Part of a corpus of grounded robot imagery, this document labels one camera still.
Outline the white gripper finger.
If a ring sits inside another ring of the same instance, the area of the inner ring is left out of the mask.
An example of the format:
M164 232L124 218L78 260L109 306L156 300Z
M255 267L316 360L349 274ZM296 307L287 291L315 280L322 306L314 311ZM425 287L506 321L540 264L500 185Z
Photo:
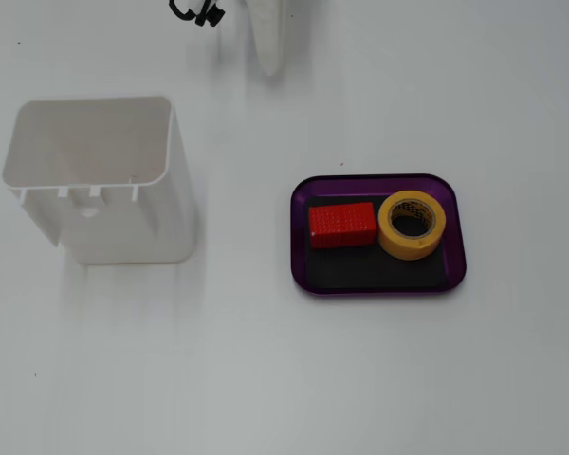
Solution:
M285 0L247 0L247 6L259 64L274 76L283 60Z

